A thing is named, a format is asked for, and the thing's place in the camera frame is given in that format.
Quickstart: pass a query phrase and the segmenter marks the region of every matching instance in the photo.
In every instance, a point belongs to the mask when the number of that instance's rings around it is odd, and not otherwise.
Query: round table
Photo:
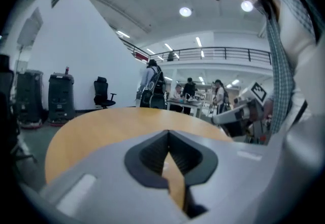
[[[102,109],[74,118],[55,134],[46,153],[46,181],[52,181],[103,146],[161,130],[180,130],[231,141],[212,124],[174,111],[151,108]],[[182,208],[183,177],[170,155],[166,161],[169,165],[163,176],[169,181],[171,197]]]

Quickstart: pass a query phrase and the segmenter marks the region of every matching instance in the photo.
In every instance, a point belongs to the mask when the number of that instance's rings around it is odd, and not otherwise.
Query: balcony
[[[273,75],[270,52],[232,47],[202,47],[174,50],[149,55],[135,45],[121,39],[132,55],[147,63],[154,59],[166,69],[219,69],[249,71]]]
[[[150,56],[157,63],[165,63],[169,61],[195,61],[195,60],[244,60],[259,64],[272,65],[271,54],[266,51],[231,48],[231,47],[203,47],[174,50],[171,52],[163,52]]]

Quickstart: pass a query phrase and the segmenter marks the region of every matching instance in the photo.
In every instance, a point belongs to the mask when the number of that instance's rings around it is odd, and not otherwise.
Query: plaid fabric
[[[299,0],[280,0],[285,3],[299,23],[310,32],[314,39],[315,33],[307,10]],[[255,7],[267,18],[267,34],[272,54],[274,90],[271,99],[273,100],[273,116],[271,133],[277,133],[283,124],[290,108],[291,95],[295,87],[294,70],[291,68],[280,39],[280,28],[276,20],[271,0],[259,0]],[[324,28],[321,15],[313,6],[310,7],[319,29]]]

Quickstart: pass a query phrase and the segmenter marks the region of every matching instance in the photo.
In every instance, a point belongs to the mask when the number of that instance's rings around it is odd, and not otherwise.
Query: black machine
[[[107,99],[108,83],[106,78],[98,77],[97,80],[93,82],[93,85],[95,87],[95,98],[93,99],[95,101],[95,105],[100,105],[102,108],[107,108],[116,104],[116,102],[113,101],[113,97],[116,95],[115,93],[111,93],[111,100]]]
[[[42,72],[34,70],[17,74],[16,104],[22,128],[33,129],[42,125],[42,75]]]
[[[49,82],[49,121],[51,125],[63,125],[76,116],[74,79],[70,74],[53,73]]]
[[[32,154],[25,154],[18,142],[20,129],[17,121],[15,103],[10,99],[10,91],[14,81],[14,72],[9,69],[9,57],[0,55],[0,129],[2,148],[10,152],[10,161],[32,158]]]

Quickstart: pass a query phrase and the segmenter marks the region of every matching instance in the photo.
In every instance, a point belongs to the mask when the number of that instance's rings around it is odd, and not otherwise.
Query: person in white shirt
[[[182,90],[182,86],[177,84],[175,89],[171,90],[168,99],[171,101],[179,102],[181,100],[181,90]],[[171,105],[170,110],[176,111],[176,112],[182,112],[183,107],[178,106],[178,105]]]
[[[216,86],[215,97],[212,101],[214,106],[217,106],[217,115],[225,111],[224,103],[224,86],[221,80],[216,80],[214,82]]]

